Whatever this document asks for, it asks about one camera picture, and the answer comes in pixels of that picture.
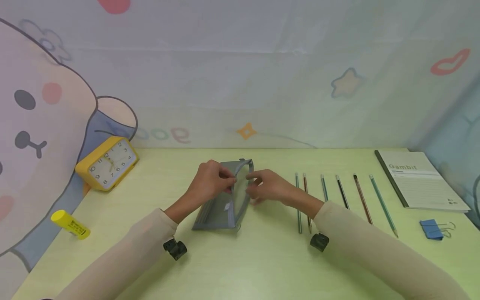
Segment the green pencil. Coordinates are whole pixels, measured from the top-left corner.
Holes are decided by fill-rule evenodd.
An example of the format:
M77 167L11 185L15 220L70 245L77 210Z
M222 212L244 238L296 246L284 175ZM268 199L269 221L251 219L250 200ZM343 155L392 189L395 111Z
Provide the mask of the green pencil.
M380 201L380 204L384 209L384 213L385 213L385 216L387 217L388 223L390 224L390 228L392 229L393 233L398 239L398 233L396 231L395 225L393 224L392 217L388 213L388 209L385 206L385 202L384 202L384 199L382 198L382 195L380 194L380 191L378 190L377 184L375 183L375 179L373 179L373 175L370 175L370 180L372 181L372 185L373 185L373 188L375 189L375 193L377 194L378 200Z

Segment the wall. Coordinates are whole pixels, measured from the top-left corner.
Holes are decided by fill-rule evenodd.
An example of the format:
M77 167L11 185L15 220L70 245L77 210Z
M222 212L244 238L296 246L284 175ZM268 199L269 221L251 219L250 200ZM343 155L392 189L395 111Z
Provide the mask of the wall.
M467 216L480 228L480 72L460 103L444 117L420 149L472 209Z
M88 191L77 161L137 147L403 147L472 84L476 0L4 0L0 289Z

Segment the red lips print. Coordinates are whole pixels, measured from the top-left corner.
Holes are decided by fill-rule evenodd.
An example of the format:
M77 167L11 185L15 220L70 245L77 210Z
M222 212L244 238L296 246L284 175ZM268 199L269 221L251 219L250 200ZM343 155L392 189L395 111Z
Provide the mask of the red lips print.
M97 0L111 14L122 14L130 8L130 0Z
M467 60L470 54L470 49L465 48L461 49L455 56L447 57L437 61L431 68L430 72L433 75L443 76L448 75L460 68L463 63Z

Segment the glue stick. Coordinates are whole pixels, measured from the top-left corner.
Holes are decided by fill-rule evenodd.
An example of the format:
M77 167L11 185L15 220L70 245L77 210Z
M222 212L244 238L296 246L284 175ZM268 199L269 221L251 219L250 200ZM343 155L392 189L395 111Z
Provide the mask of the glue stick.
M71 232L79 240L84 240L90 235L90 229L78 222L73 216L69 215L63 209L56 211L50 217L53 223Z

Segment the blue binder clip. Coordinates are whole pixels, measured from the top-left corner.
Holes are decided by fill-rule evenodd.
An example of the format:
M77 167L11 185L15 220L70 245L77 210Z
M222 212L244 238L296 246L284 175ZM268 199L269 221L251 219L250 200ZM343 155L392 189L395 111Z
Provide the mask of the blue binder clip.
M440 228L439 226L448 224L437 224L434 219L420 221L423 232L425 232L426 237L431 240L443 240L444 237L451 238L452 234L449 230L455 230L456 226L452 222L449 223L453 225L453 228Z

